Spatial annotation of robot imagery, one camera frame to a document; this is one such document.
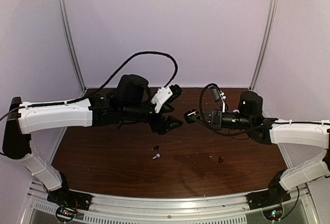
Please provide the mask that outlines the black glossy charging case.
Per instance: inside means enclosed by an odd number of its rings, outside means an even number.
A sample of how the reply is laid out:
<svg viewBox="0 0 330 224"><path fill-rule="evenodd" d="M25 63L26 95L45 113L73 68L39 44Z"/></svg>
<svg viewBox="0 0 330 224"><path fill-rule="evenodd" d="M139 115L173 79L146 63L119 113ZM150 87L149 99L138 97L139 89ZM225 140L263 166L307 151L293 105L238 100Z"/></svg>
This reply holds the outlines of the black glossy charging case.
<svg viewBox="0 0 330 224"><path fill-rule="evenodd" d="M188 124L193 124L196 122L199 116L199 111L197 109L191 109L184 113L184 120Z"/></svg>

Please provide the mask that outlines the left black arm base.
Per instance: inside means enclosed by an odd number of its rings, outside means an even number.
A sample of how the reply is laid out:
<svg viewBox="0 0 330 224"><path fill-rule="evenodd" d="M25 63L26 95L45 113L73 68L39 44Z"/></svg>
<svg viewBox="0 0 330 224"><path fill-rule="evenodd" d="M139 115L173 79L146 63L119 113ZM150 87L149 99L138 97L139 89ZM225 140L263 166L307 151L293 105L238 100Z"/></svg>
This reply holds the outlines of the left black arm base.
<svg viewBox="0 0 330 224"><path fill-rule="evenodd" d="M74 211L89 210L92 195L70 190L66 181L63 181L61 188L57 190L49 191L46 187L44 189L48 194L47 200L56 203L58 206Z"/></svg>

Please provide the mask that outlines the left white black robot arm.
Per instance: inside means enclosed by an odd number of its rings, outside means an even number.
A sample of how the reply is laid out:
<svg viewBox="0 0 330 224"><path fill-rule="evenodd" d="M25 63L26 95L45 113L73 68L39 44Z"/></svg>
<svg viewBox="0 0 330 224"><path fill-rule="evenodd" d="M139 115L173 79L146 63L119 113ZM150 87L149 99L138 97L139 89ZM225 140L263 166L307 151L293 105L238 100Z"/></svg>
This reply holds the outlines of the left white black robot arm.
<svg viewBox="0 0 330 224"><path fill-rule="evenodd" d="M179 98L179 85L161 87L151 94L149 82L138 75L124 75L109 93L99 91L76 100L58 102L23 102L12 99L6 119L3 155L19 160L39 179L62 205L70 205L74 194L68 190L65 177L30 146L31 133L62 127L101 127L146 123L160 135L182 126L179 119L164 114L174 111L171 103Z"/></svg>

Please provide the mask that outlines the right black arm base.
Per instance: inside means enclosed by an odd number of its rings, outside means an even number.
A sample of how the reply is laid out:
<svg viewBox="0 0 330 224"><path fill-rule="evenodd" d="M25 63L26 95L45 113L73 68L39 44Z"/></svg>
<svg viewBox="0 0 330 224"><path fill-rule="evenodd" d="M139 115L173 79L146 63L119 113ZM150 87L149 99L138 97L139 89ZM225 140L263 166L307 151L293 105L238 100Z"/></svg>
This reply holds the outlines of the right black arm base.
<svg viewBox="0 0 330 224"><path fill-rule="evenodd" d="M250 210L265 208L272 205L280 204L283 201L291 199L287 190L280 185L281 174L277 174L270 181L268 188L264 191L251 192L246 195L246 199Z"/></svg>

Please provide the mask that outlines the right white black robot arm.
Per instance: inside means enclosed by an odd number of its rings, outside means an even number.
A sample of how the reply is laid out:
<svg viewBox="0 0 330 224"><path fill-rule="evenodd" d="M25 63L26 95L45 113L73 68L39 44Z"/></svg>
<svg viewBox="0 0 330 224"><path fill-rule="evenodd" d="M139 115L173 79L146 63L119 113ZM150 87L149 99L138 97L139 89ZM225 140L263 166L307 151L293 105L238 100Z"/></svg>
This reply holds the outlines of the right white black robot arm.
<svg viewBox="0 0 330 224"><path fill-rule="evenodd" d="M284 196L284 192L300 184L329 177L329 121L266 118L262 114L262 105L261 96L245 91L241 93L235 111L228 112L225 104L209 113L200 107L187 112L185 120L188 123L198 122L222 136L226 135L222 129L235 130L237 135L245 133L260 144L302 144L322 148L318 156L276 174L264 194L267 203L275 204Z"/></svg>

